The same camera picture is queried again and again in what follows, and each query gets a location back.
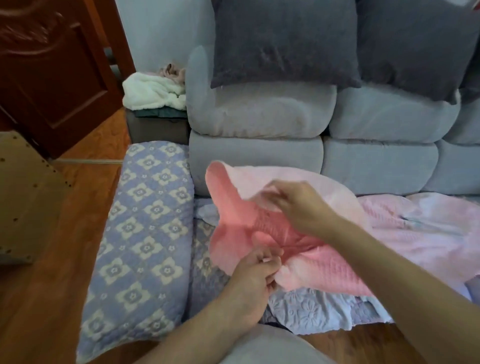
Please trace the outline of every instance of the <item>quilted pink fabric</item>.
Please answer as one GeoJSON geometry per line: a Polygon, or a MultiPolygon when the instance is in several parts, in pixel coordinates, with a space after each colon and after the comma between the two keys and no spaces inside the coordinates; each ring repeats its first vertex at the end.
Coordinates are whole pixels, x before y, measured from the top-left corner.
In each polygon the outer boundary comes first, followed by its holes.
{"type": "Polygon", "coordinates": [[[285,167],[213,162],[205,178],[220,214],[210,258],[229,275],[254,245],[278,245],[285,254],[275,280],[285,290],[310,287],[372,294],[333,248],[297,233],[276,207],[261,198],[259,192],[273,179],[307,181],[338,214],[450,286],[480,273],[480,206],[474,203],[432,193],[357,199],[325,176],[285,167]]]}

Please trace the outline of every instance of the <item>brown door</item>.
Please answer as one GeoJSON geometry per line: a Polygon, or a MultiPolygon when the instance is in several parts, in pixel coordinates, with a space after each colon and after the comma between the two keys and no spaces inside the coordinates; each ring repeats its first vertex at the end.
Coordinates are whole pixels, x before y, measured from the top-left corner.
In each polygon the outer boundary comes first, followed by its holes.
{"type": "Polygon", "coordinates": [[[120,107],[83,0],[0,0],[0,108],[52,157],[120,107]]]}

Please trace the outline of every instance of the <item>wooden floor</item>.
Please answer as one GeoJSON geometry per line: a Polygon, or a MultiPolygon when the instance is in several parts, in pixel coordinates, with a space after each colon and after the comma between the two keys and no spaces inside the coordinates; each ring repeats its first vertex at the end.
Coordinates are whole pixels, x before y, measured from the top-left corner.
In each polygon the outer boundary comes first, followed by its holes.
{"type": "MultiPolygon", "coordinates": [[[[121,110],[62,158],[123,159],[127,145],[121,110]]],[[[73,188],[42,256],[31,266],[0,267],[0,363],[75,363],[82,307],[121,165],[53,164],[73,188]]],[[[339,364],[424,363],[395,325],[306,339],[339,364]]],[[[93,363],[131,364],[154,345],[126,345],[93,363]]]]}

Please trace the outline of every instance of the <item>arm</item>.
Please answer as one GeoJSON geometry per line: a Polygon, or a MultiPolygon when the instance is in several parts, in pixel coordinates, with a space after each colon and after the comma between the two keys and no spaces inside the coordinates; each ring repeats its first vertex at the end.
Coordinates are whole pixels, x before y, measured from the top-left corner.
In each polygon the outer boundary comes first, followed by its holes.
{"type": "Polygon", "coordinates": [[[279,248],[259,247],[243,258],[220,296],[174,330],[136,364],[216,364],[262,317],[281,267],[279,248]]]}
{"type": "Polygon", "coordinates": [[[273,185],[279,193],[266,197],[344,257],[429,363],[480,363],[479,307],[338,216],[306,182],[273,185]]]}

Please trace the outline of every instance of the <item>forearm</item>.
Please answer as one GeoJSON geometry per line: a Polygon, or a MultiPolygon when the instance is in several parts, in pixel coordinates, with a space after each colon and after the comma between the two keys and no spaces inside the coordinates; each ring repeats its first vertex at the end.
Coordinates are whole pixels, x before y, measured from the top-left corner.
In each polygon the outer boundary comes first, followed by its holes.
{"type": "Polygon", "coordinates": [[[217,364],[244,333],[233,319],[215,300],[137,364],[217,364]]]}
{"type": "Polygon", "coordinates": [[[429,363],[480,363],[480,308],[346,220],[328,243],[429,363]]]}

